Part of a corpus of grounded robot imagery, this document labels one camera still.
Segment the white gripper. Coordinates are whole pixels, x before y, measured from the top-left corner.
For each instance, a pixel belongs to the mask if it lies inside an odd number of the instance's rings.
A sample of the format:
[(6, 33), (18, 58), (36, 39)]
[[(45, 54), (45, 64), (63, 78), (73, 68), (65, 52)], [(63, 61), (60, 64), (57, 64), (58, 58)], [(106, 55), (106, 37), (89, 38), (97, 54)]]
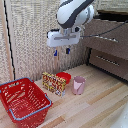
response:
[(71, 45), (77, 44), (80, 39), (80, 27), (67, 29), (51, 29), (47, 32), (47, 45), (54, 48), (54, 56), (58, 55), (58, 46), (66, 47), (66, 54), (70, 54)]

